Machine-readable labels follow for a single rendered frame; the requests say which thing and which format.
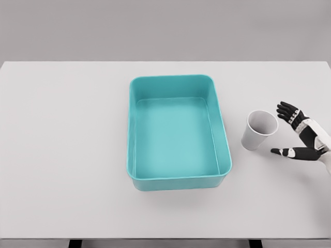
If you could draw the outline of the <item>white paper cup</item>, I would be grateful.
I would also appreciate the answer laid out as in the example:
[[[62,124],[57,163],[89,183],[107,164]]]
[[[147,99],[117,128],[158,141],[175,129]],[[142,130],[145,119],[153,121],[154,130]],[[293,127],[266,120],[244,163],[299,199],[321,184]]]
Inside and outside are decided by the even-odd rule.
[[[255,110],[248,114],[246,127],[241,139],[247,150],[257,150],[261,144],[278,130],[276,117],[268,111]]]

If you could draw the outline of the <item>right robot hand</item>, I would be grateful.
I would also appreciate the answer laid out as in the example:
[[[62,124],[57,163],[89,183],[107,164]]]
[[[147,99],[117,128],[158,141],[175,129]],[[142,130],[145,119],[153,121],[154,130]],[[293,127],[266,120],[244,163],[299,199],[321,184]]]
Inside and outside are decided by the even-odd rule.
[[[277,116],[288,123],[305,147],[272,148],[271,153],[292,160],[319,161],[331,175],[331,135],[299,108],[281,101]]]

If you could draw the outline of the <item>teal plastic basket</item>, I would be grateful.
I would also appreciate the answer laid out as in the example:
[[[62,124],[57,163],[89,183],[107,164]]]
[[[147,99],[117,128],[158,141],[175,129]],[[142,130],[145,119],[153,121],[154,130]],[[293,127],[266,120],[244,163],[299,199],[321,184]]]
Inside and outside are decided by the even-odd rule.
[[[221,184],[232,159],[211,77],[154,75],[131,81],[126,169],[140,191]]]

